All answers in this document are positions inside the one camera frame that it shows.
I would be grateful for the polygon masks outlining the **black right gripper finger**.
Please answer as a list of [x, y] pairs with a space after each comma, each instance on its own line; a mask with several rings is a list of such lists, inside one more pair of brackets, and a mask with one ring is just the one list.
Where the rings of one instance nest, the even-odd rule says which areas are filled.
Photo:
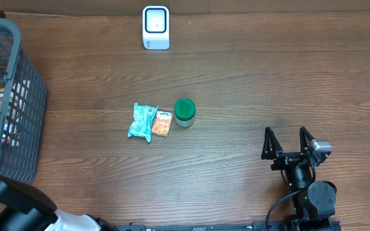
[[263, 144], [263, 150], [261, 154], [262, 160], [274, 160], [279, 158], [283, 153], [283, 149], [276, 139], [274, 132], [271, 127], [266, 127], [265, 129], [265, 141]]
[[303, 126], [299, 129], [301, 153], [312, 151], [312, 145], [310, 144], [315, 138], [311, 133]]

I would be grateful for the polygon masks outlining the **green lidded jar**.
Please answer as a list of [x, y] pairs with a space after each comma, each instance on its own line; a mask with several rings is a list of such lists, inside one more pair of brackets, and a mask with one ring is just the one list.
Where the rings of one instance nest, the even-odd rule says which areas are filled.
[[195, 122], [196, 106], [189, 98], [178, 99], [174, 105], [175, 122], [181, 127], [189, 127]]

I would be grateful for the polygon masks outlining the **orange tissue packet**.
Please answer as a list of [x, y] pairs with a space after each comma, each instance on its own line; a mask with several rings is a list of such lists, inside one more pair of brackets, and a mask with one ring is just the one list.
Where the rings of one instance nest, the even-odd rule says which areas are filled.
[[172, 125], [173, 114], [171, 112], [157, 111], [156, 118], [152, 127], [155, 135], [167, 137]]

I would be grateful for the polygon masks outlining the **light green wipes packet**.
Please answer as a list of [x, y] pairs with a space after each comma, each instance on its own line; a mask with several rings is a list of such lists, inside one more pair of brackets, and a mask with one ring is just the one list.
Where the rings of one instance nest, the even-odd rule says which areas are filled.
[[152, 140], [152, 123], [159, 107], [134, 104], [133, 122], [128, 129], [127, 137], [143, 137], [148, 143]]

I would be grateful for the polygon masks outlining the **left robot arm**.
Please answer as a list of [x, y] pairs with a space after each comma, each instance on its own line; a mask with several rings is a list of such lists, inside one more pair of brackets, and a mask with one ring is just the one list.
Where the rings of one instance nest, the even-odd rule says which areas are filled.
[[102, 218], [74, 215], [34, 186], [0, 175], [0, 230], [117, 230]]

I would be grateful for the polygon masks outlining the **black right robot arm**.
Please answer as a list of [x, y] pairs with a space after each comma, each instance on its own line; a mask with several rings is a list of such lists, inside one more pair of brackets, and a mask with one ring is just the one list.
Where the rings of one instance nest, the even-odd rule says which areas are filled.
[[[331, 154], [328, 141], [318, 141], [305, 128], [299, 130], [299, 152], [283, 151], [271, 127], [266, 127], [261, 158], [271, 160], [271, 170], [281, 173], [290, 193], [269, 208], [265, 218], [265, 230], [341, 230], [340, 222], [331, 220], [335, 214], [337, 188], [329, 181], [317, 181], [315, 168]], [[291, 199], [294, 213], [283, 221], [270, 223], [272, 211]]]

